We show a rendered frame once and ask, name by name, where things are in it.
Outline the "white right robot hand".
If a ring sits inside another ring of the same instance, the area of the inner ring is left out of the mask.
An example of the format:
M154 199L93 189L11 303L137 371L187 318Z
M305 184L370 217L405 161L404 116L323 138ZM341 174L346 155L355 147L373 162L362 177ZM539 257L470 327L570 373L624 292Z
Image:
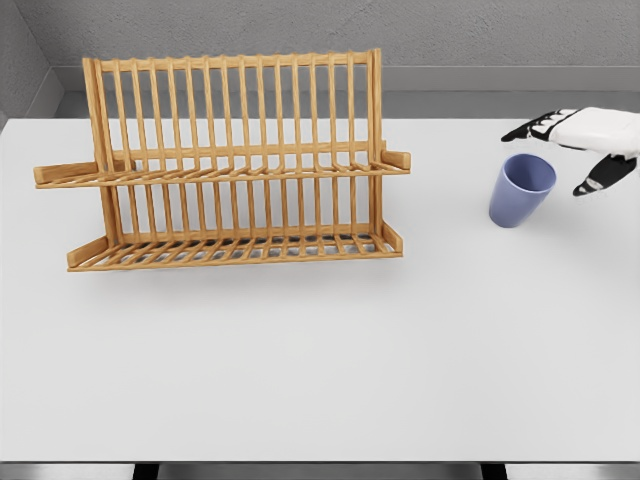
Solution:
M605 190L625 178L640 159L640 113L585 107L559 109L534 118L506 133L501 140L535 138L563 148L601 153L575 197Z

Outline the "blue plastic cup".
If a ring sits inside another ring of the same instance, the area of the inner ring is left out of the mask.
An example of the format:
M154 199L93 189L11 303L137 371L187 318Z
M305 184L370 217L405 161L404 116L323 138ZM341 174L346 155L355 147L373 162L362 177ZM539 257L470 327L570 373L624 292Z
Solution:
M526 220L556 183L553 167L531 154L509 157L502 165L489 206L491 220L513 228Z

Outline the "wooden two-tier dish rack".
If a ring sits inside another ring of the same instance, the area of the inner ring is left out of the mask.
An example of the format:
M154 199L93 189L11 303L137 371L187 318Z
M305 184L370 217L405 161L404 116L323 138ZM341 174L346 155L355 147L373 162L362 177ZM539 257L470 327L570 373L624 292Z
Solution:
M85 59L90 162L35 169L95 187L105 233L70 271L399 257L379 50Z

